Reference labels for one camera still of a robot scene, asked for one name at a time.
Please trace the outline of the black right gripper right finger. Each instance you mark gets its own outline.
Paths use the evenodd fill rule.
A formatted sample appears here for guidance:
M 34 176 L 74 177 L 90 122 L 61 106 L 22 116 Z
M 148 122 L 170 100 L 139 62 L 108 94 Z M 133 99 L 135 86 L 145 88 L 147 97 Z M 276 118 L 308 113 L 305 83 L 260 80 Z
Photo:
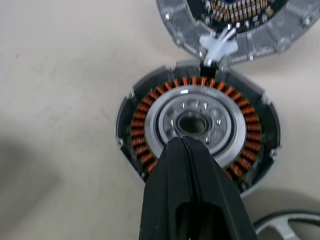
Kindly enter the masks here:
M 258 240 L 239 191 L 199 140 L 183 137 L 192 186 L 189 240 Z

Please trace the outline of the grey motor housing copper windings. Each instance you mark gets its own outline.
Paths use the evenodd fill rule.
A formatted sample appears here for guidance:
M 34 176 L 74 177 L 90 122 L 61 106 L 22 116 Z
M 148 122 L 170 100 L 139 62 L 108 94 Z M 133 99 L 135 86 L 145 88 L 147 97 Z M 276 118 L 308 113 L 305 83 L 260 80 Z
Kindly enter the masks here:
M 281 127 L 264 90 L 230 67 L 198 61 L 162 66 L 138 81 L 116 116 L 117 145 L 148 180 L 166 143 L 201 141 L 245 197 L 268 174 Z

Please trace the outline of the spoked rotor with black rim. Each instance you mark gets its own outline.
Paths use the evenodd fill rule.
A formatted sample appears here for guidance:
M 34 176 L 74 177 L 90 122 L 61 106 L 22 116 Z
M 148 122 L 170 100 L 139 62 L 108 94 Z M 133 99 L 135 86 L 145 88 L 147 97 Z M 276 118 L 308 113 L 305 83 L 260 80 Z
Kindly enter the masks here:
M 320 215 L 306 214 L 306 213 L 291 213 L 280 216 L 274 216 L 263 220 L 255 228 L 257 235 L 262 233 L 265 229 L 272 229 L 276 231 L 282 240 L 301 240 L 290 226 L 290 222 L 308 223 L 312 225 L 320 225 Z

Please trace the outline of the grey round motor lid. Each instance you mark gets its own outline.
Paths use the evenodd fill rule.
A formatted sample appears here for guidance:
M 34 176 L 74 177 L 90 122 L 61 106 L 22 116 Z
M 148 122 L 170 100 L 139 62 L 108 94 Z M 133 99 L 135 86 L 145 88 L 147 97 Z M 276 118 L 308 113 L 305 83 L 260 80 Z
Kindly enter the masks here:
M 200 36 L 236 28 L 238 51 L 229 64 L 287 50 L 320 19 L 320 0 L 156 0 L 173 42 L 200 60 Z

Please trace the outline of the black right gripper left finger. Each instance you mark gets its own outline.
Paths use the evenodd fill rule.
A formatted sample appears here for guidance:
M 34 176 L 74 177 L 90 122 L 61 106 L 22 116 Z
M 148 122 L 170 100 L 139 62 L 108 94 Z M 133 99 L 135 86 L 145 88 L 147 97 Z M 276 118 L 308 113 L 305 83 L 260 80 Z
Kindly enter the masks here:
M 198 240 L 191 163 L 197 143 L 174 137 L 165 144 L 144 186 L 138 240 Z

